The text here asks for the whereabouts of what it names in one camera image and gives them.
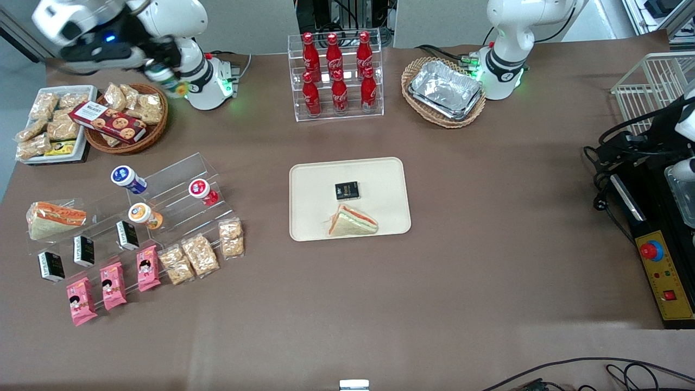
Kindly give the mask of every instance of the label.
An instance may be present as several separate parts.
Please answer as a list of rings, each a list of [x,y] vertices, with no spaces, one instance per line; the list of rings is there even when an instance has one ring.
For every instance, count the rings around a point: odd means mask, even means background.
[[[80,107],[79,110],[75,111],[74,115],[93,121],[96,120],[101,114],[104,114],[106,110],[108,110],[108,107],[104,107],[96,102],[87,102]]]

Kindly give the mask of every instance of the wicker basket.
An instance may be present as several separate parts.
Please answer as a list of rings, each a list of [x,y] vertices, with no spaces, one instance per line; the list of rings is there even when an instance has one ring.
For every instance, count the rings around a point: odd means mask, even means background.
[[[137,143],[132,145],[120,143],[115,147],[109,147],[106,140],[104,140],[104,137],[101,137],[101,133],[98,131],[85,128],[87,141],[89,141],[89,144],[91,144],[94,148],[110,154],[135,154],[151,147],[164,133],[164,129],[167,126],[167,116],[169,115],[167,97],[164,96],[160,90],[156,89],[155,87],[148,86],[147,84],[136,83],[131,84],[130,87],[141,94],[159,95],[159,100],[162,102],[162,121],[157,125],[147,126],[147,134],[145,134],[145,137]],[[97,99],[97,103],[103,104],[104,106],[106,105],[106,100],[104,99],[103,95]]]
[[[415,79],[415,76],[420,72],[420,69],[422,69],[423,65],[428,62],[428,61],[435,61],[435,60],[440,60],[444,62],[446,65],[450,66],[453,70],[456,70],[458,72],[464,73],[465,71],[463,68],[459,67],[458,65],[454,64],[453,62],[449,60],[444,60],[442,58],[437,58],[437,57],[422,57],[419,58],[410,65],[408,65],[405,68],[405,71],[403,72],[403,75],[400,77],[400,89],[401,93],[403,94],[403,97],[405,100],[408,101],[410,106],[415,109],[424,119],[430,121],[433,124],[437,124],[441,127],[445,127],[448,129],[456,129],[460,127],[464,127],[471,122],[473,122],[476,117],[479,116],[480,112],[482,111],[483,107],[485,107],[485,94],[480,97],[480,99],[477,101],[473,109],[471,110],[470,113],[466,116],[466,118],[462,121],[454,121],[446,116],[444,116],[442,113],[439,113],[438,111],[434,110],[433,108],[429,107],[428,105],[420,102],[419,100],[415,99],[410,93],[408,93],[408,85],[410,84],[413,79]]]

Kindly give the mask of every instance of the packaged sandwich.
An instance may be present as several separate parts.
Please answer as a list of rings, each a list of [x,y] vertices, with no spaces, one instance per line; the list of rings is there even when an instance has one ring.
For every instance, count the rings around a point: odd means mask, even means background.
[[[31,125],[27,126],[25,130],[22,130],[20,133],[17,133],[15,136],[15,141],[18,143],[23,143],[25,141],[29,141],[32,138],[38,136],[44,131],[44,128],[46,127],[46,124],[48,123],[48,120],[45,118],[40,118],[34,122],[31,123]]]
[[[29,111],[29,118],[32,120],[38,120],[44,118],[49,119],[53,115],[53,110],[56,109],[58,104],[58,96],[53,93],[39,94],[36,96],[34,105]]]
[[[51,150],[51,140],[48,134],[41,133],[29,141],[17,144],[16,160],[27,160]]]
[[[114,83],[108,84],[104,99],[108,102],[108,106],[116,111],[123,111],[126,108],[126,97]]]
[[[26,212],[26,222],[29,237],[40,240],[81,227],[87,222],[87,213],[48,202],[34,202]]]
[[[338,211],[331,217],[331,227],[328,235],[339,237],[344,235],[369,235],[379,229],[376,220],[366,213],[350,208],[345,204],[338,206]]]

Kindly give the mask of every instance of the coca-cola bottle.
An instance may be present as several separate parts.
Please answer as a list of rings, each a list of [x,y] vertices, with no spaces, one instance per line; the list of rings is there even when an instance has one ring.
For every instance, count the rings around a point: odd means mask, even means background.
[[[372,47],[369,46],[369,32],[362,31],[359,34],[359,47],[357,48],[357,79],[362,80],[366,68],[372,67]]]
[[[345,115],[348,112],[348,87],[343,81],[343,70],[334,70],[331,75],[333,76],[333,86],[331,87],[333,110],[336,115]]]
[[[377,110],[377,83],[374,81],[374,68],[364,68],[362,80],[362,111],[374,113]]]
[[[318,99],[318,88],[313,83],[311,72],[305,72],[302,76],[304,77],[302,92],[304,93],[306,110],[309,112],[309,117],[316,118],[321,115],[321,101]]]
[[[328,74],[331,78],[333,78],[335,70],[340,70],[341,75],[343,74],[343,53],[338,48],[338,36],[335,33],[328,33],[326,61],[328,62]]]
[[[321,81],[321,65],[318,62],[318,51],[313,46],[313,36],[308,31],[302,35],[304,42],[304,66],[311,74],[314,83]]]

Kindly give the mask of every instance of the red cookie box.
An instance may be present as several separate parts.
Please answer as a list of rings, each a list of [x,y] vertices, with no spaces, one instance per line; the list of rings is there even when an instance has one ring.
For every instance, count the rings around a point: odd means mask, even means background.
[[[84,127],[99,131],[126,144],[137,143],[147,132],[141,120],[96,102],[79,104],[69,116],[74,122]]]

